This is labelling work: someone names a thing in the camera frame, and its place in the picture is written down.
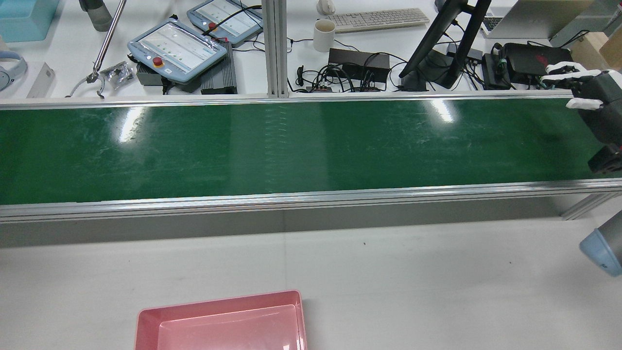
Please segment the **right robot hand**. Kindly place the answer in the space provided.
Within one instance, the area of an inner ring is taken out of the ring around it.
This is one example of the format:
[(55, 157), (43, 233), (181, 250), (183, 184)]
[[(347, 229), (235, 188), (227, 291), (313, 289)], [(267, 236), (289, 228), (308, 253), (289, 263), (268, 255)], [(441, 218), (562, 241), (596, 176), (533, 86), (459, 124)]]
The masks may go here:
[(617, 70), (588, 70), (576, 62), (546, 66), (541, 77), (546, 86), (571, 89), (566, 107), (577, 109), (598, 141), (621, 146), (621, 73)]

